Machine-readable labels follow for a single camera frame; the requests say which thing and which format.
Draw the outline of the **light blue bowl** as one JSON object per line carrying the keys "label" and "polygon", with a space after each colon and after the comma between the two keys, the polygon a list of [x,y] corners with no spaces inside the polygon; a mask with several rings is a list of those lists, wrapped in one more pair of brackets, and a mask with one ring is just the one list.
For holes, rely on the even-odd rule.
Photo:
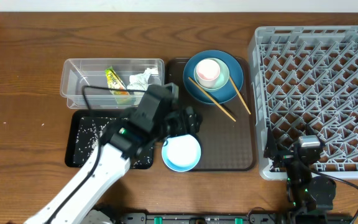
{"label": "light blue bowl", "polygon": [[201,159],[200,143],[190,134],[167,138],[162,146],[162,159],[175,172],[192,170]]}

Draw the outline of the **yellow snack wrapper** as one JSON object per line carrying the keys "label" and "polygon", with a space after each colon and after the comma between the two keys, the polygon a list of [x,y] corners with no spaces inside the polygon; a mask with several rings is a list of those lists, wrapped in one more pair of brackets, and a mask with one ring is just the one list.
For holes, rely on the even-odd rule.
{"label": "yellow snack wrapper", "polygon": [[119,75],[112,67],[105,69],[105,75],[110,93],[116,97],[117,104],[130,105],[132,103],[129,96],[130,93],[127,91],[127,87]]}

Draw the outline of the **pile of rice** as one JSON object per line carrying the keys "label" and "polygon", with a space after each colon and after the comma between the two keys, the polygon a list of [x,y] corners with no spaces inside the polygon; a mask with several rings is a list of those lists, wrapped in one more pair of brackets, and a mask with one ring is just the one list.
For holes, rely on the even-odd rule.
{"label": "pile of rice", "polygon": [[[94,149],[97,148],[98,137],[102,135],[105,127],[115,121],[115,118],[83,117],[80,119],[74,140],[73,165],[81,167],[89,158]],[[132,159],[132,169],[148,169],[154,161],[154,150],[143,151],[136,159]]]}

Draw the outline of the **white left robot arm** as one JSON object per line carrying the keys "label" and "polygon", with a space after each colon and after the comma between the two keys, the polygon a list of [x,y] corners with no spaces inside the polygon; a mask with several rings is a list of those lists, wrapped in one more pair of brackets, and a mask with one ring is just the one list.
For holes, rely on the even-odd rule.
{"label": "white left robot arm", "polygon": [[202,122],[192,107],[178,102],[178,86],[149,85],[137,107],[126,108],[110,122],[98,138],[97,148],[83,167],[43,209],[27,223],[81,223],[110,186],[123,177],[131,159],[163,141],[169,156],[184,161],[177,165],[188,171],[201,157],[196,138]]}

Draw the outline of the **white napkin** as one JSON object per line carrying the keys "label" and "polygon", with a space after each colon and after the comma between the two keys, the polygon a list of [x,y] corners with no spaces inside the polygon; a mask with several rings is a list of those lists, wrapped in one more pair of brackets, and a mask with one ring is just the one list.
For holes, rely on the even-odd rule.
{"label": "white napkin", "polygon": [[133,90],[130,92],[132,95],[141,95],[149,86],[149,78],[152,75],[158,75],[157,68],[146,68],[143,73],[129,76],[129,84],[126,86],[127,90]]}

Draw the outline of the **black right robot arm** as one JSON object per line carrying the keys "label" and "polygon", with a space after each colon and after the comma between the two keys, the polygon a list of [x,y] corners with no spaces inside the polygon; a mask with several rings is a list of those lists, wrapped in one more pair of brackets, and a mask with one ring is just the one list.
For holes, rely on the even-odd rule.
{"label": "black right robot arm", "polygon": [[271,135],[267,137],[264,157],[272,167],[287,173],[288,200],[300,214],[321,214],[333,209],[335,181],[321,175],[312,176],[310,165],[319,160],[324,142],[315,135],[301,136],[289,149],[280,149]]}

